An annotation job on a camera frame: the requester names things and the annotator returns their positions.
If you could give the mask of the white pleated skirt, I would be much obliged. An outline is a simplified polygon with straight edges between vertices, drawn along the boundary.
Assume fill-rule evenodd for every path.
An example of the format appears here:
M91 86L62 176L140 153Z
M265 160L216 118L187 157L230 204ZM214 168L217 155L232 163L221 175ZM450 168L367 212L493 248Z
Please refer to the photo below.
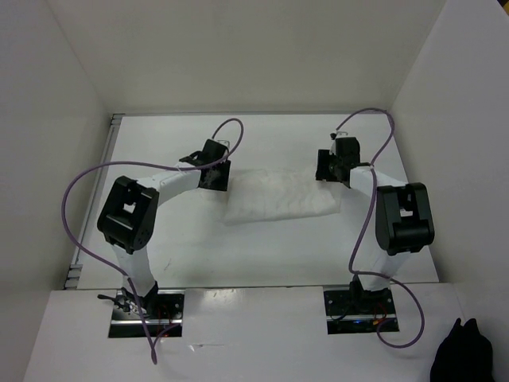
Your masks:
M318 181L312 168L244 170L230 178L226 225L294 220L338 213L343 186Z

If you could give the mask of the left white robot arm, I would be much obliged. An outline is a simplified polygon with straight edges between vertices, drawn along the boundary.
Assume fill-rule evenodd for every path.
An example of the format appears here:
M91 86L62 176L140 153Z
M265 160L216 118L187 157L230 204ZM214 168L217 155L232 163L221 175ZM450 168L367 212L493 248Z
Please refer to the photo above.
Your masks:
M140 318L157 312L158 285L147 245L152 238L158 208L194 189L227 191L231 161L228 147L209 139L202 150L180 159L176 170L139 179L118 177L111 187L97 223L126 272L122 293Z

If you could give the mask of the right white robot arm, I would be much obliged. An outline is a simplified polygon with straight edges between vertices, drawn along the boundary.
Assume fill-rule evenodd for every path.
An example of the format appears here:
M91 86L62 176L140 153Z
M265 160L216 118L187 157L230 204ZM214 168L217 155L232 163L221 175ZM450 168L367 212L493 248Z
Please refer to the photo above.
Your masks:
M376 170L373 162L362 162L358 139L337 133L332 134L330 149L318 151L315 178L338 182L368 197L367 215L348 262L353 274L348 302L354 311L368 312L409 254L434 241L427 188L420 182L405 183L387 176ZM371 266L356 270L354 262L372 221L375 247Z

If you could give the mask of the black cloth bundle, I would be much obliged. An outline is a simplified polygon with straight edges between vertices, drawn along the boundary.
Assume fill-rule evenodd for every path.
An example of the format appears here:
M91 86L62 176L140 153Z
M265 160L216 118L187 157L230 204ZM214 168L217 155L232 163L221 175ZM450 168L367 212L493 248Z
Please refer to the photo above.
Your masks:
M494 381L492 343L477 320L458 318L437 349L430 381Z

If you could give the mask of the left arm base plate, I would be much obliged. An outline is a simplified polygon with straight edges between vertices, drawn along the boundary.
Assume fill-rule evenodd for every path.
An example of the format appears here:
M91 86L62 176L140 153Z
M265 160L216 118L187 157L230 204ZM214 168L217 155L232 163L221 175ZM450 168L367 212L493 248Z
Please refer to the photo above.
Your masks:
M110 300L114 306L108 332L109 338L140 338L145 336L138 308L123 290L117 290L114 297L104 294L99 299ZM181 337L185 306L185 291L160 289L155 301L142 304L142 315L148 333L156 337Z

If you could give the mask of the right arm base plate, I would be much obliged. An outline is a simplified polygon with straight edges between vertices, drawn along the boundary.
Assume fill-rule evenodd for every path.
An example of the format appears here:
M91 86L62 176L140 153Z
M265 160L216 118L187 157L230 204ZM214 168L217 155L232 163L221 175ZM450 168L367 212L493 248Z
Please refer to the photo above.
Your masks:
M396 309L390 290L372 299L354 301L346 287L324 289L324 308L328 335L399 331Z

